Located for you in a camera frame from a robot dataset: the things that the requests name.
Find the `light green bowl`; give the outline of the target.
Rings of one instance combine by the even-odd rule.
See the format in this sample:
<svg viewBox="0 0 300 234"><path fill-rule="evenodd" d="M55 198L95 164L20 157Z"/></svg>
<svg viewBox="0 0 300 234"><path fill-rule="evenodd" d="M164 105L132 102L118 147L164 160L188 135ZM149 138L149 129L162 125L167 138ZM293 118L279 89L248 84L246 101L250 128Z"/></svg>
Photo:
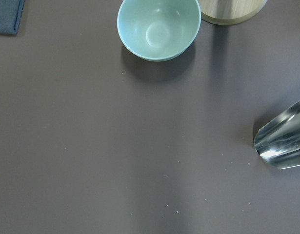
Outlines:
<svg viewBox="0 0 300 234"><path fill-rule="evenodd" d="M196 38L201 10L196 0L124 0L117 16L123 45L147 61L182 54Z"/></svg>

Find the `wooden cup stand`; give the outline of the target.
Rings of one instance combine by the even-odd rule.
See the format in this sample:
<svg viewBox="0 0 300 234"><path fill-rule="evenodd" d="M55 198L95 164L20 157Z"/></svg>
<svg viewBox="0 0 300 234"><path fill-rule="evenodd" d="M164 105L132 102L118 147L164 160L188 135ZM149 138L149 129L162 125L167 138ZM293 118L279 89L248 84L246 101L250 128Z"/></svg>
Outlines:
<svg viewBox="0 0 300 234"><path fill-rule="evenodd" d="M254 17L267 0L199 0L202 19L216 25L235 25Z"/></svg>

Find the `metal scoop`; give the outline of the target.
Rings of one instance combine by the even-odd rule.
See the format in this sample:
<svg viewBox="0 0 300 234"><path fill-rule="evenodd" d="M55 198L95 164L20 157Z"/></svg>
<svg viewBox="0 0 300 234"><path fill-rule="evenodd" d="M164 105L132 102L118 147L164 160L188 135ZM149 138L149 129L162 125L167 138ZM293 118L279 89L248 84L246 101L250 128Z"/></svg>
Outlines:
<svg viewBox="0 0 300 234"><path fill-rule="evenodd" d="M254 147L265 163L280 170L300 166L300 101L260 128Z"/></svg>

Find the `grey folded cloth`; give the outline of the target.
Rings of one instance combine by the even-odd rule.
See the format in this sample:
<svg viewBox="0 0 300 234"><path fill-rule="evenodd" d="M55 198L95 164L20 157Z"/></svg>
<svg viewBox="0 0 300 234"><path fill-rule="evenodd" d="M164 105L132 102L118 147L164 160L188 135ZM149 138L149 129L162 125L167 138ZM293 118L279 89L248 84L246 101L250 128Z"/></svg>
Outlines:
<svg viewBox="0 0 300 234"><path fill-rule="evenodd" d="M0 34L16 35L25 0L0 0Z"/></svg>

